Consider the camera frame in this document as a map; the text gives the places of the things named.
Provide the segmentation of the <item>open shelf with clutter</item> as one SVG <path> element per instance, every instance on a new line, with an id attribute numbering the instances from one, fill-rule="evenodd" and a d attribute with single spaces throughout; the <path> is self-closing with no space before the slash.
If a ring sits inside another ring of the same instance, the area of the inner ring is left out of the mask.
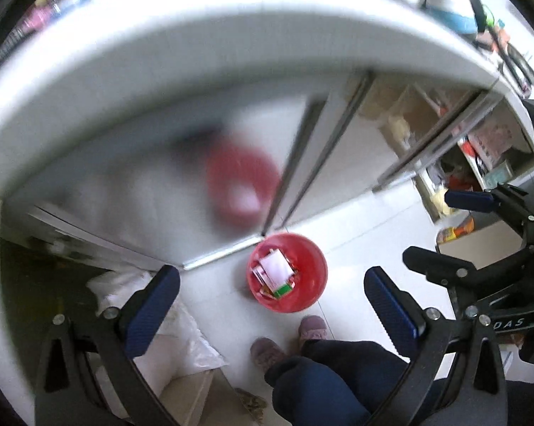
<path id="1" fill-rule="evenodd" d="M 504 97 L 485 98 L 457 118 L 425 157 L 415 184 L 434 222 L 457 212 L 444 195 L 449 190 L 492 190 L 526 183 L 534 171 L 534 137 L 527 114 Z"/>

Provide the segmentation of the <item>pink slipper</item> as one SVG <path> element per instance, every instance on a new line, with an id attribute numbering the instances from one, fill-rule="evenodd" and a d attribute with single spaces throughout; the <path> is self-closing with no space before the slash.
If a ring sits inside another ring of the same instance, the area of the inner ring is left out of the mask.
<path id="1" fill-rule="evenodd" d="M 321 316 L 305 316 L 299 323 L 299 344 L 309 340 L 324 340 L 329 337 L 325 319 Z"/>
<path id="2" fill-rule="evenodd" d="M 252 362 L 263 372 L 267 372 L 274 365 L 282 362 L 287 354 L 273 340 L 267 338 L 256 339 L 251 348 Z"/>

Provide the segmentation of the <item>left pink slipper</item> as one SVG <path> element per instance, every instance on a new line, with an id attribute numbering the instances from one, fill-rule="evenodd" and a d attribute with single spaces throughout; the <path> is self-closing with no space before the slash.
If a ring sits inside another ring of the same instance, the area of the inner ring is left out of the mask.
<path id="1" fill-rule="evenodd" d="M 282 362 L 287 354 L 273 340 L 267 338 L 256 339 L 251 348 L 252 362 L 263 372 L 267 372 L 274 365 Z"/>

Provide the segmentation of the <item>white plastic bag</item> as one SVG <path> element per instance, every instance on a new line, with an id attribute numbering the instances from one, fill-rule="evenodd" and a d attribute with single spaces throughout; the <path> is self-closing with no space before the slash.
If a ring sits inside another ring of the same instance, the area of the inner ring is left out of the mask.
<path id="1" fill-rule="evenodd" d="M 108 271 L 89 280 L 86 287 L 98 302 L 97 313 L 122 308 L 135 291 L 148 285 L 152 275 L 136 267 Z M 144 355 L 134 359 L 150 388 L 161 394 L 176 378 L 222 368 L 225 358 L 209 343 L 181 299 L 169 309 Z"/>

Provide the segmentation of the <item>right pink slipper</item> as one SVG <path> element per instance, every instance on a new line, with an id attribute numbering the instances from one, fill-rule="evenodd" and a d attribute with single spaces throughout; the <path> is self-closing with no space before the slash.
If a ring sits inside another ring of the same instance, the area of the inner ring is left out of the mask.
<path id="1" fill-rule="evenodd" d="M 305 316 L 299 323 L 299 344 L 309 340 L 324 340 L 329 337 L 325 319 L 321 316 Z"/>

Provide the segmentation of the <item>person's legs blue jeans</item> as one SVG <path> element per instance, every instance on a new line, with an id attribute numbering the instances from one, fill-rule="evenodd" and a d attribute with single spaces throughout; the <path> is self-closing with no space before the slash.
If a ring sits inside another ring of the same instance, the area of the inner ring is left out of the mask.
<path id="1" fill-rule="evenodd" d="M 264 378 L 274 410 L 293 425 L 363 425 L 405 370 L 375 342 L 320 339 L 272 362 Z"/>

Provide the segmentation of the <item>red trash bin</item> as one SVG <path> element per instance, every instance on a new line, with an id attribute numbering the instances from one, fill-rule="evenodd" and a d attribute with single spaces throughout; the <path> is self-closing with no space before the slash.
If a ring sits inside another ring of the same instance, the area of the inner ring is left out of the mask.
<path id="1" fill-rule="evenodd" d="M 301 312 L 322 296 L 329 272 L 320 248 L 304 236 L 282 233 L 261 241 L 249 257 L 249 291 L 264 308 Z"/>

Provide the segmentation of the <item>steel cabinet doors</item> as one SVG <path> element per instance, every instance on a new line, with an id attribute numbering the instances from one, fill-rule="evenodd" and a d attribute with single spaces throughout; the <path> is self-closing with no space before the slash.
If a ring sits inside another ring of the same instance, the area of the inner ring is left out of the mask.
<path id="1" fill-rule="evenodd" d="M 361 71 L 196 94 L 50 155 L 6 199 L 3 233 L 97 267 L 207 262 L 372 189 L 486 93 Z"/>

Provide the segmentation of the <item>orange yellow snack packet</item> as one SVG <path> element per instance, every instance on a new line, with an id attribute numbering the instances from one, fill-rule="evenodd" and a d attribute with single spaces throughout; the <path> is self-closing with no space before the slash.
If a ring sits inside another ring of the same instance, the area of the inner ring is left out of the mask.
<path id="1" fill-rule="evenodd" d="M 471 215 L 464 218 L 456 227 L 449 226 L 441 229 L 436 236 L 437 244 L 444 244 L 467 236 L 475 230 L 475 220 Z"/>

